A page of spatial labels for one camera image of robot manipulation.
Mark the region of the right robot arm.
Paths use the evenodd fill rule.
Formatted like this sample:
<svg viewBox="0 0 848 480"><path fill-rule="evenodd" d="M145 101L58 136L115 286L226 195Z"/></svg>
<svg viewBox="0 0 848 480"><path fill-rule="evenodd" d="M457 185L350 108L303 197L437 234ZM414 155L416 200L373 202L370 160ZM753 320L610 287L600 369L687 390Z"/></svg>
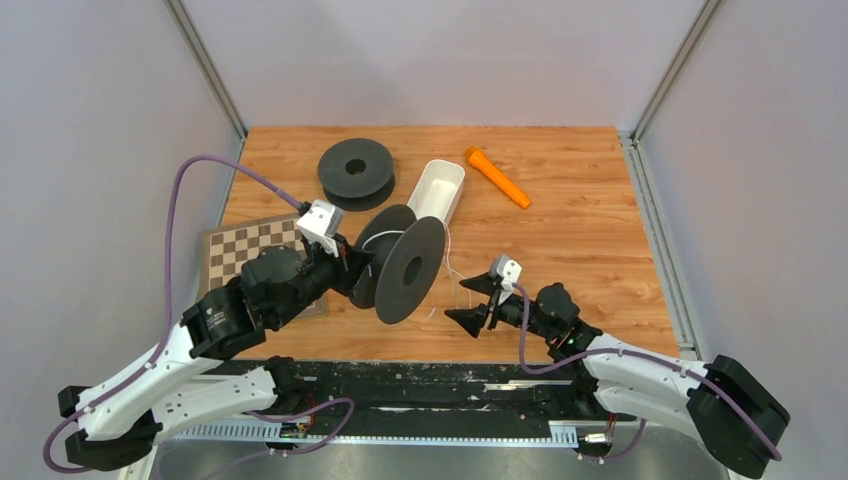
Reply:
<svg viewBox="0 0 848 480"><path fill-rule="evenodd" d="M672 358L619 340L585 322L563 284L531 299L518 284L492 274L461 281L488 295L446 316L472 337L504 323L519 329L519 363L531 375L571 369L583 382L571 403L584 417L603 410L637 417L683 433L729 470L759 479L778 449L790 415L736 359L709 362Z"/></svg>

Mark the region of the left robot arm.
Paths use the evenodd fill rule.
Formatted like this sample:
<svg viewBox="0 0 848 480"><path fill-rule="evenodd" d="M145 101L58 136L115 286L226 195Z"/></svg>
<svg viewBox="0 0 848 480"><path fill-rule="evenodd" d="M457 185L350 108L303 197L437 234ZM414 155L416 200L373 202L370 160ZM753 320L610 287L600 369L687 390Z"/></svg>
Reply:
<svg viewBox="0 0 848 480"><path fill-rule="evenodd" d="M263 343L328 290L352 293L375 255L343 243L338 254L310 247L306 257L271 246L244 263L239 275L188 308L165 340L119 374L93 387L58 395L73 472L112 471L196 424L237 413L293 414L306 399L290 357L274 356L233 379L189 389L194 377Z"/></svg>

